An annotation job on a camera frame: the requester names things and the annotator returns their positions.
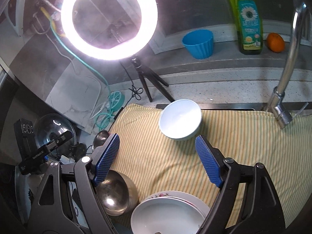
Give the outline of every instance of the white bowl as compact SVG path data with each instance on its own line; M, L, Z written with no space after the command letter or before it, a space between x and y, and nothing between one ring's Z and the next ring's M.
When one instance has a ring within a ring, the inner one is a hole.
M170 197L177 197L182 200L186 200L192 205L194 205L204 217L206 217L210 211L210 207L206 205L201 199L197 198L194 195L191 195L186 192L181 192L181 191L161 191L157 193L153 193L147 198L145 198L143 201L146 201L151 198L157 198L157 197L163 197L163 196L170 196Z
M194 234L204 216L192 205L175 198L158 197L139 204L131 216L134 234Z
M159 118L159 129L174 140L188 140L199 130L202 111L189 99L180 99L166 106Z

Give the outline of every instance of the orange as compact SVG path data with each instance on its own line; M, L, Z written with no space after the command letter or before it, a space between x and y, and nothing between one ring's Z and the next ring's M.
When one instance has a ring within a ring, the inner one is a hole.
M274 32L271 32L266 38L266 44L273 52L279 53L285 49L285 41L283 38Z

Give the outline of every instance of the dish soap bottle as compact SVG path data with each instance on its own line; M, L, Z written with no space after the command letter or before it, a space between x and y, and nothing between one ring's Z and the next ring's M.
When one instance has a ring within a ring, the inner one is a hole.
M263 47L263 29L255 0L229 0L238 34L239 51L260 54Z

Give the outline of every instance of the blue gripper pad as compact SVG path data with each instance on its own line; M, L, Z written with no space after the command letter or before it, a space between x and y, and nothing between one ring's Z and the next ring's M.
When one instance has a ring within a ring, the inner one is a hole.
M197 136L195 139L195 150L205 168L210 182L216 184L217 187L220 187L223 183L220 177L220 167L200 136Z
M96 187L105 180L107 173L118 153L119 145L119 135L116 134L96 165L96 174L93 178L93 184Z

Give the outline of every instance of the tripod stand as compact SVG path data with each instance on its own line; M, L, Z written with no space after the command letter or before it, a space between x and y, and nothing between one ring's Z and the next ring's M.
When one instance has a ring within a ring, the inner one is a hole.
M142 65L141 61L137 57L133 57L131 59L131 62L134 65L135 70L138 72L138 77L140 78L140 81L143 84L144 90L150 102L152 102L152 97L151 94L149 93L149 89L147 88L147 84L144 77L147 78L170 102L174 101L173 97L168 93L168 91L166 91L166 89L160 83L162 83L166 87L168 87L169 84L167 84L152 69Z

